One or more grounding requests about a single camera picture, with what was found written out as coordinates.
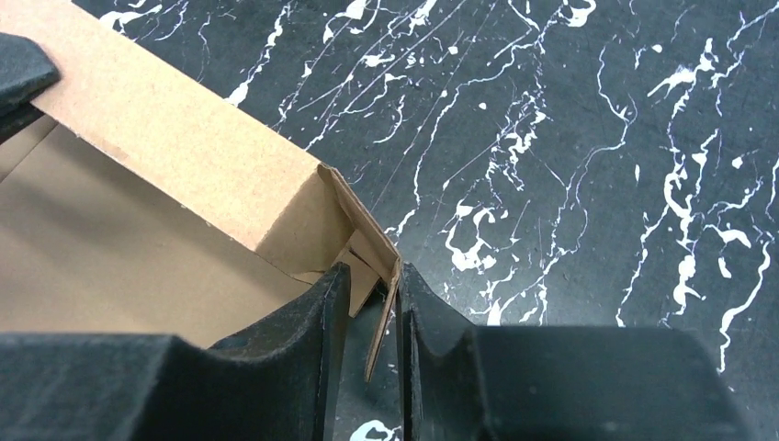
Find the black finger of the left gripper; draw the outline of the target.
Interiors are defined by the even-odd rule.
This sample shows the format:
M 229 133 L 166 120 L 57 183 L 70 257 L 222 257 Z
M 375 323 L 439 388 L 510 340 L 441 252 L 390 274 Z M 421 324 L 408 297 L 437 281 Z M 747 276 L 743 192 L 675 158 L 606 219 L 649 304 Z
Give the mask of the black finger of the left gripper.
M 1 143 L 43 115 L 31 101 L 61 78 L 39 44 L 1 33 Z

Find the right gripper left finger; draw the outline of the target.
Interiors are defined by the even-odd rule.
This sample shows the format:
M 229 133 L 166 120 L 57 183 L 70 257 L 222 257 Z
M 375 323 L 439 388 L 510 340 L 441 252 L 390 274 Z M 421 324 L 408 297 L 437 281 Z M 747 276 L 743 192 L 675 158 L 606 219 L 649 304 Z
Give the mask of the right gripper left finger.
M 351 274 L 200 348 L 173 334 L 3 334 L 4 440 L 329 440 Z

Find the brown cardboard box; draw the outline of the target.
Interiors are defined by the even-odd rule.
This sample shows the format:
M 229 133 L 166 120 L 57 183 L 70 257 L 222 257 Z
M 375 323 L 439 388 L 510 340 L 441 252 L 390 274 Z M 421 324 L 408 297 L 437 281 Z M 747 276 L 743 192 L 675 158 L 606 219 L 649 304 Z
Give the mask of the brown cardboard box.
M 1 135 L 1 328 L 208 346 L 337 262 L 349 312 L 397 249 L 334 168 L 69 1 L 4 1 L 1 70 L 55 83 Z

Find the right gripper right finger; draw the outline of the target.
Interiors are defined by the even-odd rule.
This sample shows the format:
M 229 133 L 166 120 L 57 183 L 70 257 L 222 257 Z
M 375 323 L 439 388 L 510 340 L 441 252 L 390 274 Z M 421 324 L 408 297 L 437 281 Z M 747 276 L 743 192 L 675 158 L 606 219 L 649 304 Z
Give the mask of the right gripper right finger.
M 661 328 L 477 325 L 405 264 L 407 440 L 748 440 L 705 349 Z

